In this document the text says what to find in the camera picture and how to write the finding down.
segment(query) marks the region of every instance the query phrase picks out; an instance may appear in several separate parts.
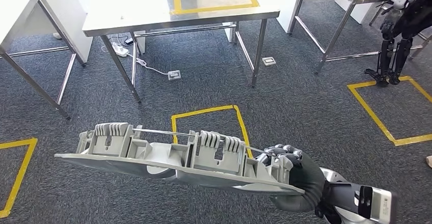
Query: white table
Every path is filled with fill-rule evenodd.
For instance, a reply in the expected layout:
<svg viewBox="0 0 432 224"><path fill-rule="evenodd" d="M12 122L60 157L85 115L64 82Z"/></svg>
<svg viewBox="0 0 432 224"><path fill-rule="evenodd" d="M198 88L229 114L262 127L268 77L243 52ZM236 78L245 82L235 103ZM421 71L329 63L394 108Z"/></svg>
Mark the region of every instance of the white table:
<svg viewBox="0 0 432 224"><path fill-rule="evenodd" d="M66 111L60 106L64 91L66 89L67 81L72 70L75 60L82 66L85 66L83 59L77 55L75 46L70 41L70 36L66 35L63 28L59 27L54 17L50 14L45 4L46 0L0 0L2 5L2 24L0 25L0 56L8 62L43 98L45 98L59 113L66 119L70 119ZM50 21L56 32L60 34L67 46L58 48L47 48L41 50L25 51L19 53L7 53L10 44L14 38L25 29L28 18L34 13L34 9L41 9L46 18ZM63 80L59 95L56 100L37 84L25 70L23 70L13 59L14 57L26 56L39 53L49 53L55 51L71 50L72 56L69 60L69 65L66 70L65 78Z"/></svg>
<svg viewBox="0 0 432 224"><path fill-rule="evenodd" d="M135 90L137 38L160 36L176 33L197 31L234 29L232 31L233 43L240 43L246 59L253 71L252 87L255 86L261 61L262 44L264 41L267 19L279 16L279 8L273 0L129 0L125 5L120 1L93 0L89 14L83 26L87 36L101 36L117 68L132 91L135 99L141 101ZM252 62L238 31L240 21L261 20L260 34L256 59ZM193 27L182 30L152 31L182 26L217 24L235 22L218 26ZM134 32L147 31L136 35ZM107 37L109 34L131 32L135 39L133 46L132 76L129 79L119 58L112 49Z"/></svg>

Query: table leg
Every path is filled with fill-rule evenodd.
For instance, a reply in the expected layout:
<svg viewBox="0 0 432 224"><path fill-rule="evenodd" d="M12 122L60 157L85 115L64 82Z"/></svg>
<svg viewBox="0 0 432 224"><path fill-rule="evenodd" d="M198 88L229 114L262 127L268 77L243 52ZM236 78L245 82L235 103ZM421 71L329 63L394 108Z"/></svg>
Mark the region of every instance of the table leg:
<svg viewBox="0 0 432 224"><path fill-rule="evenodd" d="M130 35L132 37L133 42L137 44L138 53L142 54L143 52L141 52L141 48L140 48L140 46L138 44L137 38L135 37L135 33L134 32L130 32Z"/></svg>
<svg viewBox="0 0 432 224"><path fill-rule="evenodd" d="M105 35L100 36L100 37L102 38L102 41L106 46L106 49L110 53L111 58L113 58L114 63L116 64L117 68L119 69L120 74L122 75L124 81L126 82L129 89L132 91L133 96L135 97L135 99L137 100L138 103L141 103L141 99L140 99L135 87L133 86L132 82L130 81L129 76L127 76L126 70L124 69L123 65L121 64L119 57L117 57L116 52L114 51L113 47L111 46L111 42L110 42L109 38Z"/></svg>
<svg viewBox="0 0 432 224"><path fill-rule="evenodd" d="M333 35L332 40L330 41L325 53L322 55L322 59L318 64L318 67L315 70L315 74L318 74L322 67L324 66L324 64L326 63L327 58L329 57L329 53L333 51L333 48L336 44L337 39L340 36L340 33L342 32L343 28L345 27L346 22L348 21L349 17L351 16L351 12L353 11L354 7L356 6L356 0L353 0L350 4L348 9L346 10L345 15L342 18L342 21L339 24L338 29L336 30L336 32Z"/></svg>
<svg viewBox="0 0 432 224"><path fill-rule="evenodd" d="M234 29L234 31L233 31L233 33L232 33L232 38L231 38L231 40L232 40L232 44L237 44L237 40L238 40L238 38L237 38L237 34L236 34L236 32L238 32L238 28L239 28L239 26L240 26L240 22L237 21L237 22L235 23L235 29Z"/></svg>
<svg viewBox="0 0 432 224"><path fill-rule="evenodd" d="M51 106L56 108L56 110L58 110L64 118L67 120L70 119L70 116L67 114L67 112L60 105L58 105L56 101L51 98L51 96L39 84L37 84L37 82L33 80L33 78L27 74L25 70L19 66L12 57L10 57L9 54L4 53L0 55L25 79L25 81L27 81L44 99L46 99L46 101L48 101Z"/></svg>
<svg viewBox="0 0 432 224"><path fill-rule="evenodd" d="M51 14L49 13L49 11L46 9L45 5L43 4L43 2L41 0L38 0L38 5L41 7L42 12L46 15L46 17L49 19L49 21L51 22L52 26L54 26L54 29L56 29L57 33L59 33L59 35L62 37L62 39L66 42L66 45L69 47L69 49L72 51L72 53L76 53L76 60L78 60L78 62L85 67L86 63L84 63L83 59L79 56L78 52L76 51L75 47L71 44L69 38L65 35L65 33L62 31L62 29L60 29L59 25L57 24L57 22L54 20L54 18L51 16Z"/></svg>
<svg viewBox="0 0 432 224"><path fill-rule="evenodd" d="M372 24L375 22L376 18L378 18L378 16L381 14L381 12L383 11L382 6L380 6L377 10L377 12L375 13L375 15L373 16L372 20L369 22L369 26L372 26Z"/></svg>
<svg viewBox="0 0 432 224"><path fill-rule="evenodd" d="M408 60L415 59L415 57L417 57L417 55L429 44L431 40L432 40L432 35L430 35L426 40L424 40L424 42L421 44L421 48L417 49L412 55L410 55Z"/></svg>
<svg viewBox="0 0 432 224"><path fill-rule="evenodd" d="M296 0L294 5L294 12L291 16L291 21L289 22L288 26L288 34L292 35L292 31L294 30L296 19L295 17L299 15L300 8L302 7L303 0Z"/></svg>
<svg viewBox="0 0 432 224"><path fill-rule="evenodd" d="M267 19L261 20L261 29L259 30L258 47L255 56L254 72L252 75L252 87L256 85L258 78L259 63L261 61L262 45L264 43L265 28L267 27Z"/></svg>

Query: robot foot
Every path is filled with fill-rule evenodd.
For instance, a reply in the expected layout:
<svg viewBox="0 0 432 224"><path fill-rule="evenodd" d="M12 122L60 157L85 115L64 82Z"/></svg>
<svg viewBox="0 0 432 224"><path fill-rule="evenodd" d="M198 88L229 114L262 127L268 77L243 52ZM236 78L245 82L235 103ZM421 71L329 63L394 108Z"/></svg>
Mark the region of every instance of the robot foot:
<svg viewBox="0 0 432 224"><path fill-rule="evenodd" d="M389 82L390 82L390 84L392 84L392 85L397 85L397 84L399 84L399 83L400 83L399 75L397 75L396 73L392 73L392 74L390 74L390 75L389 75Z"/></svg>
<svg viewBox="0 0 432 224"><path fill-rule="evenodd" d="M382 76L382 75L378 74L378 73L377 73L376 71L374 71L374 70L366 69L366 70L365 70L365 74L368 74L368 75L372 76L372 78L376 80L376 85L377 85L378 87L385 88L385 87L387 87L388 84L389 84L389 83L387 82L385 76Z"/></svg>

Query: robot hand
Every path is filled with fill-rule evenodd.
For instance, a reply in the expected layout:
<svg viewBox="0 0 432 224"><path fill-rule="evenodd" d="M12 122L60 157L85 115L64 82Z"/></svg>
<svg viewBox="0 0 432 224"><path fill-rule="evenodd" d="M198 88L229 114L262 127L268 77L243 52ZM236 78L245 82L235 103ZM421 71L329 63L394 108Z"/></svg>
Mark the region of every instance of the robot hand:
<svg viewBox="0 0 432 224"><path fill-rule="evenodd" d="M319 166L307 154L291 145L278 144L265 151L275 156L288 158L294 166L289 172L289 184L305 191L303 195L271 197L275 206L290 212L315 210L321 200L325 184L325 178ZM257 160L266 164L270 159L269 156L262 154L257 157Z"/></svg>

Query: power strip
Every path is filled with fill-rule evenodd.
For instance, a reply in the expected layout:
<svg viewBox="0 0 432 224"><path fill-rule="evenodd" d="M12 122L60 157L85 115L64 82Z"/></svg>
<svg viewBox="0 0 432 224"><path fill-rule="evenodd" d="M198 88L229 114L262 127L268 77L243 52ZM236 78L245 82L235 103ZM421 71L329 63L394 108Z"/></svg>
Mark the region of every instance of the power strip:
<svg viewBox="0 0 432 224"><path fill-rule="evenodd" d="M126 57L129 54L129 50L124 48L121 44L118 44L116 42L111 43L113 46L114 51L116 54L120 57Z"/></svg>

